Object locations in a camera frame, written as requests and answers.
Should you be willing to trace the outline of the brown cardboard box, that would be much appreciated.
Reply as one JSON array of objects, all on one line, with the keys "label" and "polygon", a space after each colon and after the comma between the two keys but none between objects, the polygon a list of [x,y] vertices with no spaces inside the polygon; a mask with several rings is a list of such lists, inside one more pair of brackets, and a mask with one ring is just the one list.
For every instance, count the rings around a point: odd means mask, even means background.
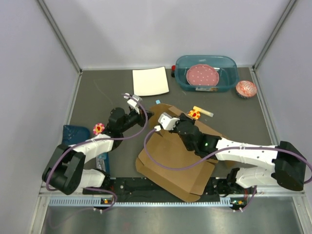
[{"label": "brown cardboard box", "polygon": [[208,159],[186,169],[201,158],[188,151],[178,134],[161,130],[147,138],[146,148],[136,158],[136,170],[155,184],[185,202],[196,202],[215,167],[216,159]]}]

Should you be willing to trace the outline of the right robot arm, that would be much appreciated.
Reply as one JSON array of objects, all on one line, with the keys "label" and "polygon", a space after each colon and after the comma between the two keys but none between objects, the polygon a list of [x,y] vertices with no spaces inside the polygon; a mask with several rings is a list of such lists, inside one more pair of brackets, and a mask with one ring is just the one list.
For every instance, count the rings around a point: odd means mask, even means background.
[{"label": "right robot arm", "polygon": [[304,188],[305,158],[287,141],[271,146],[231,141],[201,132],[195,121],[185,115],[170,118],[163,128],[178,134],[186,149],[203,160],[215,157],[219,161],[251,165],[251,168],[234,168],[227,175],[227,185],[233,193],[258,185],[279,185],[291,191]]}]

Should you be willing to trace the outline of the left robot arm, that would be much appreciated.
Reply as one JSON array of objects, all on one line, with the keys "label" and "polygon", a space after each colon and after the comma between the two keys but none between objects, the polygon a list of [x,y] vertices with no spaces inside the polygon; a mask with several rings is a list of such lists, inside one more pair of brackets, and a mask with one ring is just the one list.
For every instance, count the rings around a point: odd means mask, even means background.
[{"label": "left robot arm", "polygon": [[94,138],[68,146],[60,144],[55,149],[42,180],[50,191],[59,190],[70,195],[80,188],[95,188],[99,193],[109,191],[109,174],[101,169],[84,169],[84,164],[102,153],[116,149],[125,139],[123,133],[135,125],[145,127],[154,113],[143,112],[141,108],[130,109],[128,114],[122,108],[114,108],[106,126],[96,127],[100,133]]}]

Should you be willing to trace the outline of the blue packet under arm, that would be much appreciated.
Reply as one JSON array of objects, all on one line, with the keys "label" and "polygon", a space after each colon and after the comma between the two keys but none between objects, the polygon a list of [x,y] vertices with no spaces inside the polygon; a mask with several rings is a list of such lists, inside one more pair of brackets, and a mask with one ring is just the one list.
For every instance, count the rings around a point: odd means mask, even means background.
[{"label": "blue packet under arm", "polygon": [[100,171],[110,174],[108,153],[102,153],[96,157],[96,167]]}]

